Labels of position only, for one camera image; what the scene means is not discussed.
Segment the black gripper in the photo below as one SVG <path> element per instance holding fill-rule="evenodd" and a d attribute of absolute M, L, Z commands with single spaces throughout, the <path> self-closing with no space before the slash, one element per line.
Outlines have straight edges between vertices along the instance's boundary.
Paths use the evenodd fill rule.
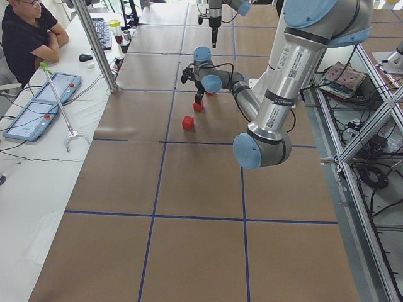
<path fill-rule="evenodd" d="M 218 35 L 218 28 L 217 27 L 213 27 L 212 28 L 212 48 L 216 48 L 217 46 L 217 38 L 214 36 Z"/>
<path fill-rule="evenodd" d="M 195 87 L 197 88 L 197 93 L 195 94 L 195 103 L 201 104 L 203 101 L 204 93 L 206 92 L 205 88 L 201 81 L 194 80 Z"/>

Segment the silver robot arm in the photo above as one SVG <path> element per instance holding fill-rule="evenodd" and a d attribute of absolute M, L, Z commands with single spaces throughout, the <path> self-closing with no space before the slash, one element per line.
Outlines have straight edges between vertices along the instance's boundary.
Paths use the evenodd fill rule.
<path fill-rule="evenodd" d="M 326 49 L 369 37 L 372 13 L 372 1 L 285 1 L 271 52 L 277 63 L 253 87 L 241 73 L 220 70 L 208 47 L 195 48 L 193 66 L 182 75 L 195 83 L 195 99 L 227 89 L 248 119 L 246 131 L 233 142 L 241 167 L 278 165 L 289 157 L 292 144 L 283 124 L 304 82 Z"/>
<path fill-rule="evenodd" d="M 223 23 L 222 6 L 224 4 L 228 5 L 228 7 L 235 11 L 236 14 L 239 14 L 241 16 L 247 15 L 252 6 L 249 1 L 245 0 L 213 0 L 208 2 L 208 8 L 205 10 L 204 13 L 199 11 L 198 24 L 202 25 L 204 20 L 208 20 L 208 25 L 212 29 L 211 40 L 213 48 L 217 47 L 218 32 Z"/>

